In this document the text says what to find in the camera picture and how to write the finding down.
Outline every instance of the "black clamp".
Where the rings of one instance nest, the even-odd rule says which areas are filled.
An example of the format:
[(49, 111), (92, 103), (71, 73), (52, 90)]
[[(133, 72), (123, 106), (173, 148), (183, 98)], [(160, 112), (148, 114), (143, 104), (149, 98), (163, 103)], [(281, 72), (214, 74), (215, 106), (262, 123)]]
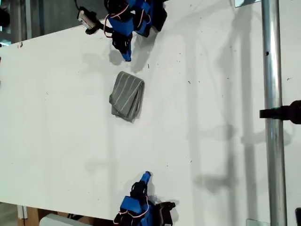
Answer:
[(289, 106), (260, 110), (260, 118), (290, 120), (294, 124), (301, 124), (301, 100), (296, 100)]

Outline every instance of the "white tabletop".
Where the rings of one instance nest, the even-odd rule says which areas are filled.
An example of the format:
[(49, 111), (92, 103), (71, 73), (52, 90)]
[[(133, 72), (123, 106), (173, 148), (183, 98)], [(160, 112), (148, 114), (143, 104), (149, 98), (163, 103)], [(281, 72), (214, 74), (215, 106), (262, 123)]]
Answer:
[[(170, 0), (124, 62), (85, 28), (0, 48), (0, 202), (112, 219), (148, 170), (176, 226), (269, 222), (261, 4)], [(283, 102), (301, 98), (301, 2), (280, 2)], [(120, 71), (145, 80), (140, 118), (111, 115)], [(288, 225), (301, 207), (301, 127), (285, 122)]]

